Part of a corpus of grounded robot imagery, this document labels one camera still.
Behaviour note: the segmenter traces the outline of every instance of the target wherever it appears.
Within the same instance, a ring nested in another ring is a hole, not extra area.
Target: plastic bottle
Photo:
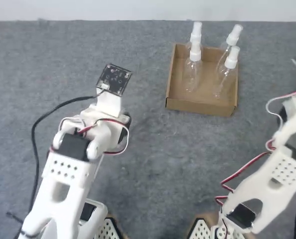
[[[220,57],[220,60],[217,64],[216,72],[219,71],[219,68],[224,67],[225,60],[227,59],[227,56],[230,53],[231,47],[237,44],[242,29],[243,27],[241,25],[239,24],[234,25],[232,32],[228,35],[226,41],[224,41],[220,45],[220,49],[224,50],[224,53]]]
[[[240,48],[232,46],[229,56],[225,60],[224,66],[218,69],[214,84],[213,94],[218,99],[228,99],[231,86],[236,80],[236,65]]]
[[[183,66],[182,81],[186,91],[192,92],[198,87],[201,79],[201,70],[200,42],[193,41],[189,57],[186,59]]]
[[[186,49],[189,54],[191,50],[191,45],[193,41],[198,41],[200,43],[200,50],[202,51],[202,44],[201,44],[201,29],[202,29],[202,22],[195,21],[193,23],[193,29],[190,35],[190,40],[186,44]]]

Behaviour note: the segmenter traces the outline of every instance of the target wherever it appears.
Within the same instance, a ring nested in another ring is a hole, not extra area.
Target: cardboard box
[[[223,51],[205,47],[202,54],[202,79],[198,89],[187,92],[182,85],[182,72],[187,57],[185,45],[175,44],[170,63],[165,106],[170,110],[214,116],[231,116],[238,101],[238,74],[229,92],[229,100],[217,99],[212,94],[215,68]]]

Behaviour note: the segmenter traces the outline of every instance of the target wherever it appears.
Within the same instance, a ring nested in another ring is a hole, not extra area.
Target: gray carpet
[[[105,157],[89,197],[105,203],[131,239],[182,239],[195,214],[219,210],[220,180],[264,151],[277,129],[266,101],[296,89],[296,23],[242,24],[239,105],[220,118],[164,108],[172,43],[188,39],[191,22],[0,22],[0,239],[18,229],[5,212],[27,212],[33,122],[62,101],[94,94],[108,62],[134,72],[123,98],[131,141],[123,155]],[[204,44],[219,45],[233,25],[205,22]],[[89,104],[67,106],[38,127],[42,168],[60,119]],[[257,237],[292,238],[295,210],[296,195]]]

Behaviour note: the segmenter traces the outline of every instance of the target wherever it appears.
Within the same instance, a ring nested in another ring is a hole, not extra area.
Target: bottle cap
[[[202,28],[202,22],[195,21],[193,23],[193,29],[190,35],[190,42],[193,42],[193,41],[201,42],[201,28]]]
[[[200,42],[199,41],[193,41],[191,43],[190,60],[191,61],[200,61],[201,60],[201,50],[200,50]]]
[[[235,46],[237,44],[242,29],[243,27],[241,25],[239,24],[234,25],[232,32],[228,35],[226,40],[228,45]]]
[[[231,47],[231,51],[229,56],[227,57],[224,66],[229,69],[234,69],[238,62],[238,55],[240,52],[240,48],[238,46]]]

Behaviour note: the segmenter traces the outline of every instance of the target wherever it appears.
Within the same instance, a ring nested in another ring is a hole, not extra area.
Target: white robotic arm
[[[273,136],[272,154],[259,170],[229,193],[219,213],[218,225],[211,229],[212,238],[224,238],[222,229],[225,227],[230,232],[225,237],[227,239],[235,238],[232,236],[234,230],[241,234],[259,233],[287,207],[295,194],[296,155],[288,142],[289,139],[296,140],[293,139],[296,134],[296,95],[284,105],[287,122]],[[253,212],[244,204],[253,199],[262,202],[260,212]]]
[[[98,83],[97,104],[64,118],[49,150],[42,182],[19,239],[93,239],[103,225],[107,207],[87,199],[104,154],[119,154],[128,145],[130,116],[121,113],[121,95],[131,72],[109,64]],[[112,151],[123,137],[127,144]],[[67,195],[60,192],[68,187]]]

